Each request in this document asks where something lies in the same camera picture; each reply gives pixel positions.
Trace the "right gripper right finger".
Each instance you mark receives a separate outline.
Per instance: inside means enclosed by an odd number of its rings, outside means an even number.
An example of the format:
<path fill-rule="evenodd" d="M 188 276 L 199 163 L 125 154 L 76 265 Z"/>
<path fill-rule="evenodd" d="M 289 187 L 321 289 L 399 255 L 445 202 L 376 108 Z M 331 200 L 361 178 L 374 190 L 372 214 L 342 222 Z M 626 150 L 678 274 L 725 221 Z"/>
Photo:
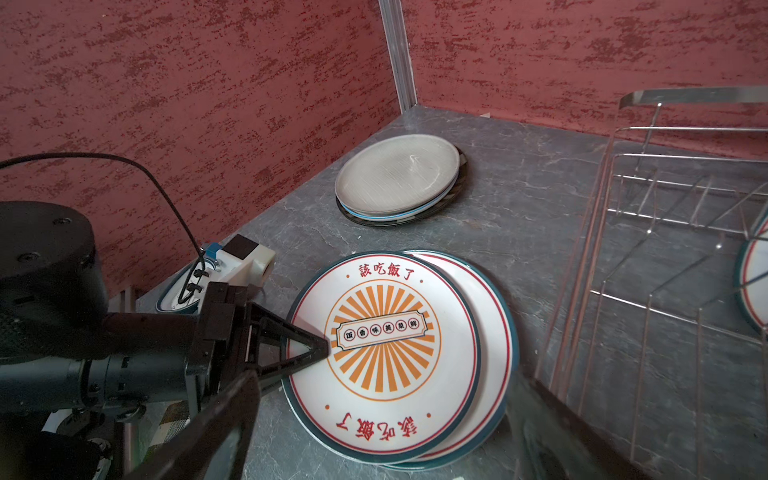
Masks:
<path fill-rule="evenodd" d="M 647 479 L 544 385 L 512 376 L 512 432 L 525 479 Z"/>

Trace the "orange striped plate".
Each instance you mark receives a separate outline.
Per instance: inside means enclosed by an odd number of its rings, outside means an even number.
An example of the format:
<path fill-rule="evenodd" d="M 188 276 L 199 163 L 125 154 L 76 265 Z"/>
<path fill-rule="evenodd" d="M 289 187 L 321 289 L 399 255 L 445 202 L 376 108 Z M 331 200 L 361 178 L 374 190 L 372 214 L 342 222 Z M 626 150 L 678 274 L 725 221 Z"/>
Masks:
<path fill-rule="evenodd" d="M 767 212 L 755 224 L 753 234 L 737 256 L 734 298 L 746 322 L 762 332 L 767 328 Z"/>
<path fill-rule="evenodd" d="M 427 262 L 388 251 L 342 258 L 304 287 L 288 320 L 329 345 L 283 389 L 303 428 L 331 452 L 405 462 L 468 413 L 481 376 L 478 327 L 458 285 Z"/>

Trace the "orange striped front plate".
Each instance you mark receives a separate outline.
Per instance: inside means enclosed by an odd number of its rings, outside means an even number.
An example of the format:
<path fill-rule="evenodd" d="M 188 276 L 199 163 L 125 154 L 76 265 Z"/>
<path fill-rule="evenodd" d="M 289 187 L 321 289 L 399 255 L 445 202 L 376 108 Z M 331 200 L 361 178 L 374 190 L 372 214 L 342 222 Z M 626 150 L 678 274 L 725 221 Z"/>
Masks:
<path fill-rule="evenodd" d="M 427 262 L 388 251 L 342 258 L 304 287 L 288 320 L 329 345 L 283 389 L 303 428 L 331 452 L 405 462 L 468 413 L 481 376 L 478 327 L 458 285 Z"/>

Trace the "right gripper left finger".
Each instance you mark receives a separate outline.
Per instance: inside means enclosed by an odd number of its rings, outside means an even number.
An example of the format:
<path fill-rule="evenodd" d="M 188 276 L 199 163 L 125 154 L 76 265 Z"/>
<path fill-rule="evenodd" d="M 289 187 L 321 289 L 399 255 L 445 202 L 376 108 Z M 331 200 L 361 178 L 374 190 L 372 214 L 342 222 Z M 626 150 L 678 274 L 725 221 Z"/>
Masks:
<path fill-rule="evenodd" d="M 260 403 L 258 376 L 239 375 L 128 479 L 240 479 Z"/>

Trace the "plain cream white plate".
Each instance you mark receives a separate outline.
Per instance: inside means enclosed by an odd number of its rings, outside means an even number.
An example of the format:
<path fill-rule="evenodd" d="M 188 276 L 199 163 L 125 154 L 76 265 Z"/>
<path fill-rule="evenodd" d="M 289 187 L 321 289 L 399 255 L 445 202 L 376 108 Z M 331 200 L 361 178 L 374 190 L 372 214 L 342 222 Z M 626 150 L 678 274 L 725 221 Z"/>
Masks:
<path fill-rule="evenodd" d="M 459 150 L 434 135 L 408 134 L 379 141 L 341 168 L 335 195 L 365 216 L 391 216 L 421 207 L 457 179 Z"/>

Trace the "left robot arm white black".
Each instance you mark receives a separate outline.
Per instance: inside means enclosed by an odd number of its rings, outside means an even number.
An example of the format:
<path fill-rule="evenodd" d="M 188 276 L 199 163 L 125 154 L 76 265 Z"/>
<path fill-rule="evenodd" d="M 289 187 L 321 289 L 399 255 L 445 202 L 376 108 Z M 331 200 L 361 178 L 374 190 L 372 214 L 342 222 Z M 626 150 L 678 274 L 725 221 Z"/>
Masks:
<path fill-rule="evenodd" d="M 1 205 L 1 475 L 93 479 L 109 451 L 86 430 L 44 430 L 48 414 L 137 419 L 186 402 L 189 421 L 132 479 L 238 479 L 260 400 L 326 359 L 325 338 L 212 282 L 195 316 L 108 308 L 88 219 L 44 202 Z"/>

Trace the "dark striped rim plate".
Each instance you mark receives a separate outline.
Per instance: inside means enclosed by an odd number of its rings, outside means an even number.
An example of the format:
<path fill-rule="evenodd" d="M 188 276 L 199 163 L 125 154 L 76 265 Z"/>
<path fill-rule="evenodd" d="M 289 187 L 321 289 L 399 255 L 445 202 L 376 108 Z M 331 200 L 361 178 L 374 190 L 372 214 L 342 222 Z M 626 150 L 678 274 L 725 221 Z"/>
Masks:
<path fill-rule="evenodd" d="M 409 223 L 414 223 L 416 221 L 424 220 L 431 216 L 434 216 L 440 213 L 445 208 L 447 208 L 454 200 L 456 200 L 460 196 L 468 180 L 469 163 L 466 155 L 462 151 L 459 151 L 459 153 L 460 153 L 460 160 L 461 160 L 460 168 L 459 168 L 457 179 L 454 182 L 452 188 L 448 190 L 447 193 L 442 198 L 440 198 L 436 203 L 432 204 L 428 208 L 421 210 L 420 212 L 407 214 L 405 217 L 394 219 L 394 220 L 368 220 L 368 219 L 364 219 L 359 214 L 352 213 L 338 199 L 335 200 L 336 206 L 347 220 L 358 225 L 362 225 L 366 227 L 375 227 L 375 228 L 388 228 L 388 227 L 406 225 Z"/>

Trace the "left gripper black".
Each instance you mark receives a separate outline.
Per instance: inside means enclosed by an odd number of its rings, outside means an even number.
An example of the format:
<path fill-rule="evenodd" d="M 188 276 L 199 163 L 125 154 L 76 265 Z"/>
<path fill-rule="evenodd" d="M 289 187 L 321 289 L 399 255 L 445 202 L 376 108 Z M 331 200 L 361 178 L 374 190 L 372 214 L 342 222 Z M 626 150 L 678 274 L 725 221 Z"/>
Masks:
<path fill-rule="evenodd" d="M 288 322 L 252 302 L 255 286 L 212 282 L 207 286 L 186 357 L 185 387 L 191 414 L 200 413 L 241 373 L 253 371 L 260 393 L 277 390 L 291 375 L 325 360 L 325 337 Z M 307 353 L 266 366 L 257 363 L 261 345 L 287 347 L 289 341 Z"/>

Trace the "red patterned plate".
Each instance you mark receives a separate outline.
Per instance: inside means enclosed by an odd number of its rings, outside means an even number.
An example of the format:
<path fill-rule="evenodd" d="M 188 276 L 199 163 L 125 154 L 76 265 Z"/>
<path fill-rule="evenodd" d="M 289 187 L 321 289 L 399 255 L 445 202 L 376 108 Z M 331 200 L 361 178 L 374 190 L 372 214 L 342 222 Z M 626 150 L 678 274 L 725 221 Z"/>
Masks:
<path fill-rule="evenodd" d="M 390 465 L 395 471 L 421 472 L 450 465 L 484 443 L 505 416 L 507 389 L 520 359 L 513 314 L 499 288 L 479 267 L 448 253 L 412 249 L 407 255 L 442 271 L 459 287 L 478 327 L 481 373 L 472 405 L 460 425 L 420 457 Z"/>

